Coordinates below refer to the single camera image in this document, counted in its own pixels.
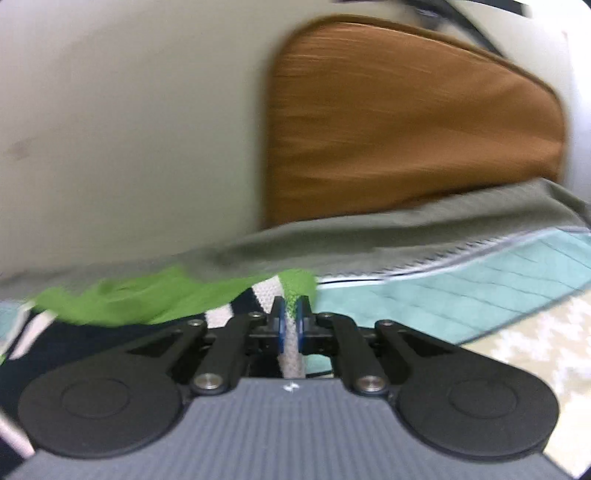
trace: ribbed gray surface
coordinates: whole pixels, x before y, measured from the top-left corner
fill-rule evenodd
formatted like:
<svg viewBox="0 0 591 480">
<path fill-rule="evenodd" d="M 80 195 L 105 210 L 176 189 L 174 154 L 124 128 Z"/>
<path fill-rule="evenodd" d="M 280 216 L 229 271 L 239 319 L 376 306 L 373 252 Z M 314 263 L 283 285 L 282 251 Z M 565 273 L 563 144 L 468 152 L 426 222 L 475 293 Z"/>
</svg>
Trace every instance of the ribbed gray surface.
<svg viewBox="0 0 591 480">
<path fill-rule="evenodd" d="M 201 397 L 168 435 L 110 460 L 41 452 L 9 480 L 566 480 L 542 455 L 501 464 L 462 462 L 421 444 L 382 400 L 339 380 L 243 379 Z"/>
</svg>

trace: white wall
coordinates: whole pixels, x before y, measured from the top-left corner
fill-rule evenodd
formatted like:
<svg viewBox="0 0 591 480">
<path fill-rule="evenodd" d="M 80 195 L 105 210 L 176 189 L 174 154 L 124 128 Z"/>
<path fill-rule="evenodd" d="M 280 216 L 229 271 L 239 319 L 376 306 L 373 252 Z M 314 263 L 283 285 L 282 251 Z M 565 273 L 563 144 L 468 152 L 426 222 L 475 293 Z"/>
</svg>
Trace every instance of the white wall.
<svg viewBox="0 0 591 480">
<path fill-rule="evenodd" d="M 0 1 L 0 271 L 258 227 L 262 75 L 296 25 L 390 2 Z"/>
</svg>

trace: green cloth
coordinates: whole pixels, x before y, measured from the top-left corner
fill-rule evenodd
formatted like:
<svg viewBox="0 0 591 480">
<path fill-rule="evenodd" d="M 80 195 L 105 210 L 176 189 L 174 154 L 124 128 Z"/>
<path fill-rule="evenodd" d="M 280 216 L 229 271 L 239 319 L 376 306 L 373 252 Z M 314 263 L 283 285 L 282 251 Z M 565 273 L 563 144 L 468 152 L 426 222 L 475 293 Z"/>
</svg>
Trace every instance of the green cloth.
<svg viewBox="0 0 591 480">
<path fill-rule="evenodd" d="M 129 280 L 102 280 L 78 296 L 61 287 L 50 288 L 34 301 L 38 308 L 51 310 L 60 320 L 77 325 L 151 325 L 220 307 L 270 277 L 267 274 L 201 283 L 185 275 L 181 268 L 171 267 Z M 313 300 L 316 280 L 311 273 L 286 270 L 279 278 L 292 311 L 297 297 L 307 295 Z"/>
</svg>

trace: striped fabric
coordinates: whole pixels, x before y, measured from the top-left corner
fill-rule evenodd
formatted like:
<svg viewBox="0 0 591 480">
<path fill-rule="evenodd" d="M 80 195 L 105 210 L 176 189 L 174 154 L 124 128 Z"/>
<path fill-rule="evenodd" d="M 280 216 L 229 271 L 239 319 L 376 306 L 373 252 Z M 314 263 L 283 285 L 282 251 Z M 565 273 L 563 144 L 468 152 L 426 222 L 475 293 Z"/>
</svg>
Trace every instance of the striped fabric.
<svg viewBox="0 0 591 480">
<path fill-rule="evenodd" d="M 275 296 L 284 290 L 278 277 L 270 278 L 242 292 L 227 305 L 201 313 L 210 328 L 221 327 L 234 315 L 264 310 L 269 312 Z M 6 361 L 0 366 L 0 478 L 34 454 L 27 436 L 18 426 L 18 399 L 24 388 L 36 377 L 54 368 L 127 343 L 133 339 L 183 322 L 173 320 L 159 325 L 99 327 L 61 322 L 51 312 L 36 311 L 32 304 L 23 306 L 19 330 L 5 351 Z M 303 363 L 295 352 L 280 359 L 286 377 L 303 372 Z"/>
</svg>

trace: metal pivot screw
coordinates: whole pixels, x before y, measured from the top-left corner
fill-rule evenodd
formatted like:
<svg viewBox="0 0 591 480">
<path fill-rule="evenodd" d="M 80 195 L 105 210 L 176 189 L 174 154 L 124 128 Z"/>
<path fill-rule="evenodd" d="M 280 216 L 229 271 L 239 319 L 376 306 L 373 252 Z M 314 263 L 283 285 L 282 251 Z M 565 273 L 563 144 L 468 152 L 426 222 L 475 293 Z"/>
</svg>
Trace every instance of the metal pivot screw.
<svg viewBox="0 0 591 480">
<path fill-rule="evenodd" d="M 201 374 L 195 377 L 193 384 L 202 390 L 215 390 L 223 384 L 223 378 L 218 374 Z"/>
<path fill-rule="evenodd" d="M 205 323 L 205 320 L 202 320 L 202 319 L 191 319 L 187 322 L 187 325 L 190 325 L 191 327 L 200 327 L 204 323 Z"/>
<path fill-rule="evenodd" d="M 364 393 L 376 393 L 386 388 L 386 382 L 382 377 L 375 375 L 366 375 L 358 378 L 355 382 L 355 387 Z"/>
</svg>

